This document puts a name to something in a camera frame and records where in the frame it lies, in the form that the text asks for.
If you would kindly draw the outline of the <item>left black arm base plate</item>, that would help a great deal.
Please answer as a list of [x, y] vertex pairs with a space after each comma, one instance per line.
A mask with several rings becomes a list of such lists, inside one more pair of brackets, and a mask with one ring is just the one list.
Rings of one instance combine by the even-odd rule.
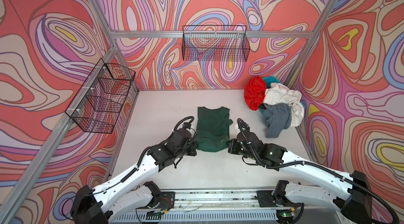
[[163, 191], [157, 197], [153, 197], [151, 202], [140, 209], [162, 209], [170, 210], [175, 205], [175, 192]]

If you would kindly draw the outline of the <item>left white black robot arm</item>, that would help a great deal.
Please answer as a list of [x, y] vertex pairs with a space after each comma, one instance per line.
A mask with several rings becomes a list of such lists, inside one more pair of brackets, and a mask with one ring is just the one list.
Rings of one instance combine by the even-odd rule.
[[138, 162], [116, 177], [94, 188], [82, 187], [74, 198], [70, 217], [76, 224], [110, 224], [137, 208], [159, 205], [161, 191], [148, 178], [177, 164], [185, 156], [195, 156], [196, 131], [175, 129], [161, 143], [147, 147]]

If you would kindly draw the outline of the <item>green t shirt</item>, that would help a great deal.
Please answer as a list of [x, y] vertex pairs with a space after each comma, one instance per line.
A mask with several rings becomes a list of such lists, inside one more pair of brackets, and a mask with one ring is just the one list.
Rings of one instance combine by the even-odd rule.
[[204, 152], [219, 152], [228, 148], [229, 128], [233, 124], [230, 109], [198, 107], [196, 128], [197, 149]]

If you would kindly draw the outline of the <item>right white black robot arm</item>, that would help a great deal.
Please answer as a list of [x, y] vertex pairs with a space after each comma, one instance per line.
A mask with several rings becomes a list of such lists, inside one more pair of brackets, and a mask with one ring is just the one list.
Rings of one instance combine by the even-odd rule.
[[264, 144], [255, 133], [248, 130], [230, 140], [227, 147], [230, 154], [252, 159], [257, 166], [290, 173], [315, 184], [314, 188], [310, 188], [280, 180], [272, 194], [277, 204], [324, 206], [340, 212], [354, 223], [372, 222], [372, 191], [364, 173], [346, 173], [327, 168], [280, 145]]

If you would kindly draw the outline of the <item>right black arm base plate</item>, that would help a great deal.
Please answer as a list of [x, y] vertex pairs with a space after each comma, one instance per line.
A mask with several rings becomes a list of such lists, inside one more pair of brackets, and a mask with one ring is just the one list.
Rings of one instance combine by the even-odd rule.
[[293, 203], [285, 195], [275, 193], [273, 190], [258, 190], [254, 199], [259, 202], [259, 206], [265, 207], [300, 207], [302, 204]]

